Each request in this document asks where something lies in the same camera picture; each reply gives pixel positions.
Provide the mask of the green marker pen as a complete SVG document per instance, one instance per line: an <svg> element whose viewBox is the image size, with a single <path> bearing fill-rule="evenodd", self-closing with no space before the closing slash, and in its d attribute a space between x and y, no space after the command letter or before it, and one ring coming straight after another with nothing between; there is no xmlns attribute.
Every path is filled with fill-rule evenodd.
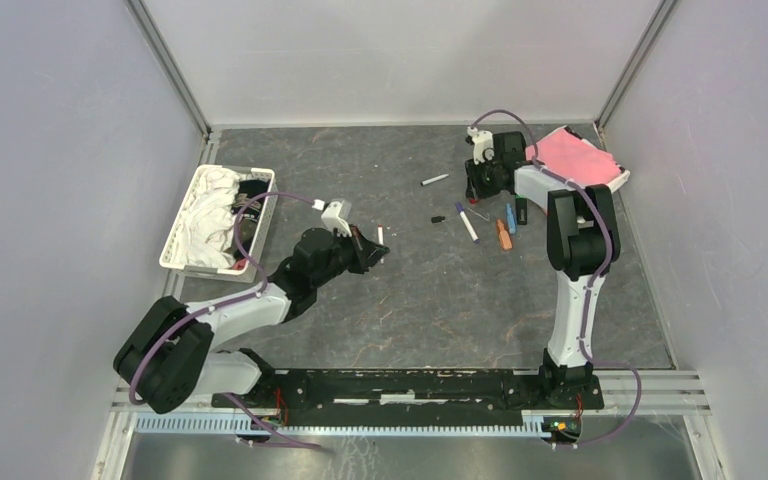
<svg viewBox="0 0 768 480"><path fill-rule="evenodd" d="M525 226L528 224L528 201L523 198L517 196L515 198L515 215L516 215L516 223L518 225Z"/></svg>

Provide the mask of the white purple marker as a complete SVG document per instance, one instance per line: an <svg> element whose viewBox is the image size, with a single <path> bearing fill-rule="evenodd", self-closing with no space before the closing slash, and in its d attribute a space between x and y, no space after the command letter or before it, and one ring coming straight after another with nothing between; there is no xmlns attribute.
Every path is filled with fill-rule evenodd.
<svg viewBox="0 0 768 480"><path fill-rule="evenodd" d="M455 208L457 210L457 213L458 213L461 221L463 222L463 224L464 224L464 226L466 228L466 231L468 232L468 234L470 236L471 241L474 244L478 244L480 242L479 236L478 236L476 230L474 229L474 226L472 225L468 215L466 214L465 208L463 207L463 205L460 202L456 202L455 203Z"/></svg>

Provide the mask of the blue pen cap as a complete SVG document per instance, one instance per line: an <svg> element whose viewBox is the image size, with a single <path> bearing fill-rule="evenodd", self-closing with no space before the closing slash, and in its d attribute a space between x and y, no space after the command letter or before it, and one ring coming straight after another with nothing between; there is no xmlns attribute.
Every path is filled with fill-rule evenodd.
<svg viewBox="0 0 768 480"><path fill-rule="evenodd" d="M515 235L517 231L517 220L515 210L511 204L505 206L507 229L510 235Z"/></svg>

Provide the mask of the orange pen cap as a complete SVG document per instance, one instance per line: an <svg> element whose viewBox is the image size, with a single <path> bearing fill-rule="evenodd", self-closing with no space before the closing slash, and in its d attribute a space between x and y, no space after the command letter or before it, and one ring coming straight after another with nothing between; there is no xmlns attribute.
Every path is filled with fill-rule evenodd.
<svg viewBox="0 0 768 480"><path fill-rule="evenodd" d="M497 219L495 225L501 249L503 251L510 251L513 248L513 244L507 225L501 219Z"/></svg>

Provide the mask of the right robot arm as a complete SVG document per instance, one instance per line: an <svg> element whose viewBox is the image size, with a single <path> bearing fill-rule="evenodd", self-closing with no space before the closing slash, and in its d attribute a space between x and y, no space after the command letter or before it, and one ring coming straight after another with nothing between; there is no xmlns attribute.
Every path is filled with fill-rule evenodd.
<svg viewBox="0 0 768 480"><path fill-rule="evenodd" d="M526 146L521 131L491 133L470 126L466 141L473 149L465 163L468 199L507 191L541 202L546 212L546 250L558 297L537 392L545 405L562 408L595 388L591 338L597 297L620 252L613 192L605 184L583 186L546 164L538 147Z"/></svg>

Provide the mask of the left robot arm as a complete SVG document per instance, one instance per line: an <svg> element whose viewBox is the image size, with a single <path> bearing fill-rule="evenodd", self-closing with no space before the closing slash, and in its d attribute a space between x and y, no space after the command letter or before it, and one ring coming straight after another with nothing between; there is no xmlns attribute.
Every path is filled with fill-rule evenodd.
<svg viewBox="0 0 768 480"><path fill-rule="evenodd" d="M132 388L133 403L157 414L220 393L262 407L273 397L273 379L254 354L231 351L228 343L301 316L319 288L344 273L368 272L389 252L357 226L347 237L308 229L265 287L190 305L173 296L156 300L115 355L113 369Z"/></svg>

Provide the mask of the pink folded cloth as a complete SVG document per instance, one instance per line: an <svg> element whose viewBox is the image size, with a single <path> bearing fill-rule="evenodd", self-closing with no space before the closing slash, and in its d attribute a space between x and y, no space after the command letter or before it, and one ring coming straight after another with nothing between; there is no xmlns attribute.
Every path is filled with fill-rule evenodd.
<svg viewBox="0 0 768 480"><path fill-rule="evenodd" d="M550 171L581 186L609 185L625 171L613 156L580 138L569 127L559 127L526 148L526 158L537 159Z"/></svg>

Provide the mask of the black cloth in basket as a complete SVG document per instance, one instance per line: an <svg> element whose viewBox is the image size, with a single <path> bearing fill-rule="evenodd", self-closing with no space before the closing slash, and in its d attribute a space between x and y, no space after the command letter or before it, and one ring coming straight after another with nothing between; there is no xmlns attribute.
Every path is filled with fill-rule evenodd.
<svg viewBox="0 0 768 480"><path fill-rule="evenodd" d="M238 192L231 206L232 220L236 230L232 235L230 253L235 261L243 258L237 246L237 240L246 251L251 248L262 211L262 200L253 202L247 208L244 206L251 198L265 193L268 187L268 181L259 179L242 180L238 184Z"/></svg>

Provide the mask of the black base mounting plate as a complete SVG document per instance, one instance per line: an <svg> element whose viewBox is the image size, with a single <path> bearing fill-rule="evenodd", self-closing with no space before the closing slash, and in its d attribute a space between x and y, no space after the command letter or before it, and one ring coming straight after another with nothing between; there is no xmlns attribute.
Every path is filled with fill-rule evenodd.
<svg viewBox="0 0 768 480"><path fill-rule="evenodd" d="M550 399L538 372L512 369L289 369L240 399L250 410L280 409L289 427L502 427L525 411L605 405L597 378L590 393Z"/></svg>

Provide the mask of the white cloth in basket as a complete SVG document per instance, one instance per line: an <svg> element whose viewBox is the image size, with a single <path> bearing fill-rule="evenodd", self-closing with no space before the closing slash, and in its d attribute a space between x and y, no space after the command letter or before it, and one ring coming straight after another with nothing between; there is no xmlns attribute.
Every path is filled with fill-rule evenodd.
<svg viewBox="0 0 768 480"><path fill-rule="evenodd" d="M197 169L172 230L172 263L216 269L231 267L231 206L244 178L225 167L205 165Z"/></svg>

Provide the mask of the white plastic basket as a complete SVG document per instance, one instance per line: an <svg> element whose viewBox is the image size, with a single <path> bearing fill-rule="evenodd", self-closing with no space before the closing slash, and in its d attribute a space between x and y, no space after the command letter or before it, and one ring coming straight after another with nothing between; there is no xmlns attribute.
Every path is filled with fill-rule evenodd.
<svg viewBox="0 0 768 480"><path fill-rule="evenodd" d="M244 227L236 212L249 191L275 191L271 169L222 165L196 168L159 257L161 267L178 273L238 283L257 276L234 242Z"/></svg>

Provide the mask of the aluminium frame rail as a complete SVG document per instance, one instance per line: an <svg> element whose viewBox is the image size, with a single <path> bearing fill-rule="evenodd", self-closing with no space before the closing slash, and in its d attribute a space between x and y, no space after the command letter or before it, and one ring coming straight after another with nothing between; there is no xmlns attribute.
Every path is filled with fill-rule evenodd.
<svg viewBox="0 0 768 480"><path fill-rule="evenodd" d="M196 395L169 413L133 405L125 384L115 412L133 412L148 433L270 435L522 436L548 439L587 415L620 420L707 415L699 376L690 371L599 370L585 390L541 389L537 373L516 369L279 369L239 404L221 393Z"/></svg>

